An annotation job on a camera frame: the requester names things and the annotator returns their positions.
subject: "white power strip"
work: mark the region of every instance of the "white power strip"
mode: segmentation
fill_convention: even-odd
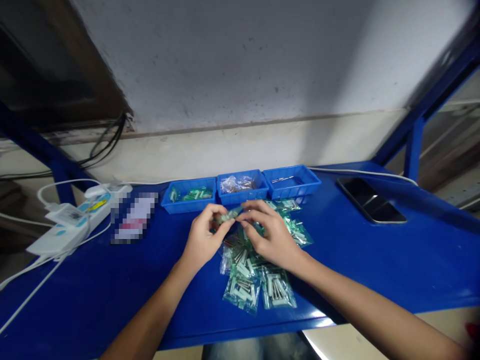
[[[127,193],[132,191],[131,185],[121,185],[111,188],[110,193],[98,196],[94,199],[90,218],[87,216],[76,226],[63,226],[57,224],[49,231],[43,234],[37,241],[30,245],[26,250],[29,253],[38,256],[55,256],[62,252],[72,249],[88,236],[87,232],[94,230],[107,216],[110,215],[112,208],[118,208]],[[90,201],[87,200],[81,204],[78,209],[86,212]]]

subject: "small blue basket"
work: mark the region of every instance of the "small blue basket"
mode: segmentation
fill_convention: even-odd
[[[322,183],[305,165],[264,170],[263,175],[272,200],[312,194]]]
[[[194,179],[194,180],[172,181],[168,186],[168,189],[165,191],[165,194],[163,194],[163,199],[161,200],[161,206],[163,206],[169,214],[202,211],[203,209],[205,209],[207,204],[216,203],[215,198],[217,195],[217,186],[215,184],[215,181],[216,181],[215,177],[204,177],[204,178]],[[172,202],[172,200],[170,200],[170,192],[172,191],[173,187],[175,187],[180,192],[180,197],[187,195],[191,189],[199,188],[199,187],[206,187],[207,189],[211,189],[213,194],[212,194],[212,197],[208,199]]]
[[[255,189],[234,192],[234,193],[222,193],[222,188],[220,187],[221,181],[232,175],[235,176],[236,178],[240,176],[251,177],[253,179],[253,184],[255,185]],[[218,188],[218,195],[220,196],[220,201],[223,205],[241,204],[248,200],[267,198],[269,186],[267,185],[267,182],[265,181],[265,178],[262,175],[262,172],[258,169],[222,174],[222,175],[218,175],[216,179],[217,179],[216,186]]]

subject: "black phone screen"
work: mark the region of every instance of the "black phone screen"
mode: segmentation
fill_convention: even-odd
[[[337,182],[368,220],[374,223],[405,223],[407,221],[405,216],[362,178],[342,177]]]

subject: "black cable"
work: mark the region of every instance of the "black cable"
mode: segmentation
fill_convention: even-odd
[[[91,149],[90,151],[90,156],[86,159],[83,159],[83,160],[80,160],[80,161],[76,161],[75,163],[77,165],[80,165],[80,168],[81,169],[88,169],[96,164],[98,164],[99,162],[101,162],[103,159],[105,159],[108,155],[110,155],[112,153],[112,151],[114,150],[114,148],[117,146],[117,143],[119,142],[120,140],[120,137],[122,136],[122,133],[123,133],[123,130],[124,130],[124,127],[125,127],[125,123],[127,122],[127,117],[124,113],[122,113],[120,115],[120,117],[115,120],[112,124],[110,124],[106,129],[105,131],[102,133],[102,135],[100,136],[100,138],[97,140],[97,142],[95,142],[93,148]],[[109,130],[111,130],[115,125],[118,125],[118,128],[116,129],[115,133],[113,134],[112,138],[108,141],[108,143],[99,151],[97,152],[96,154],[93,154],[93,152],[95,151],[96,147],[98,146],[98,144],[103,140],[103,138],[105,137],[105,135],[107,134],[107,132]],[[98,158],[102,153],[104,153],[108,148],[110,148],[110,150],[107,152],[106,155],[104,155],[100,160],[92,163],[92,164],[88,164],[88,165],[85,165],[83,166],[84,164],[92,161],[92,160],[95,160],[96,158]],[[23,174],[5,174],[5,175],[0,175],[0,182],[4,182],[4,181],[14,181],[14,180],[23,180],[23,179],[40,179],[40,178],[49,178],[52,176],[52,172],[49,171],[49,170],[46,170],[46,171],[38,171],[38,172],[32,172],[32,173],[23,173]]]
[[[115,133],[115,135],[112,137],[112,140],[114,139],[114,142],[113,142],[113,145],[111,146],[110,150],[108,150],[108,152],[99,160],[97,160],[96,162],[94,163],[91,163],[87,166],[84,166],[82,169],[88,169],[88,168],[91,168],[92,166],[94,165],[97,165],[99,162],[101,162],[102,160],[104,160],[107,156],[109,156],[112,151],[115,149],[115,147],[117,146],[119,140],[120,140],[120,137],[122,136],[122,132],[124,130],[124,126],[125,126],[125,122],[126,122],[126,119],[124,119],[119,125],[118,125],[118,128],[119,128],[119,131],[117,131]]]

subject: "hand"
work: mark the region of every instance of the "hand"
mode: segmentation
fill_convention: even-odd
[[[180,260],[194,271],[200,270],[214,257],[225,235],[235,223],[235,219],[225,221],[215,234],[210,232],[210,229],[214,227],[214,215],[225,215],[226,213],[228,213],[228,210],[222,205],[210,203],[200,215],[193,219],[188,241]]]
[[[284,220],[263,200],[252,200],[242,204],[248,212],[241,213],[236,220],[241,223],[255,251],[268,261],[292,271],[299,264],[304,251],[290,235]],[[265,228],[262,237],[250,224],[259,222]]]

